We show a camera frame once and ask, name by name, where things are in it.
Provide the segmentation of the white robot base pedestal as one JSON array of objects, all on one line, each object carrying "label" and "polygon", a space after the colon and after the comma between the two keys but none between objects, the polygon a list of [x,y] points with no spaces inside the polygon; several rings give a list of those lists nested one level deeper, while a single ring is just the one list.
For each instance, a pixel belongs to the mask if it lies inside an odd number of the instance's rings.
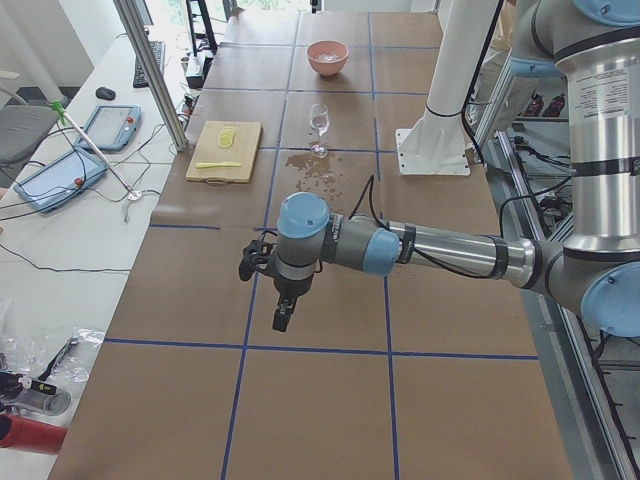
[{"label": "white robot base pedestal", "polygon": [[462,114],[502,9],[500,1],[451,3],[422,117],[396,131],[399,173],[467,176]]}]

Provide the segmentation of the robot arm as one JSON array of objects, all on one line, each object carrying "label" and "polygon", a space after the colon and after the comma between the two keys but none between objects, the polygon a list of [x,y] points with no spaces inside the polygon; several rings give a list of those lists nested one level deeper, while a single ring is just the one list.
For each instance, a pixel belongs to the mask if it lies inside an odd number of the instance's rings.
[{"label": "robot arm", "polygon": [[560,243],[468,235],[333,214],[311,193],[281,204],[269,271],[287,328],[318,262],[385,276],[424,263],[551,297],[615,336],[639,333],[639,5],[522,1],[514,59],[550,60],[568,82],[573,230]]}]

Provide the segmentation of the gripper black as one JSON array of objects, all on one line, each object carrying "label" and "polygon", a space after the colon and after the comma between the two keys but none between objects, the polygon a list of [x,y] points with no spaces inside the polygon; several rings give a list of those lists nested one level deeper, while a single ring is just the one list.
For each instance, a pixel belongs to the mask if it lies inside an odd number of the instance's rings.
[{"label": "gripper black", "polygon": [[292,280],[281,275],[274,279],[279,299],[273,315],[272,328],[278,332],[286,332],[299,297],[311,288],[313,276],[302,280]]}]

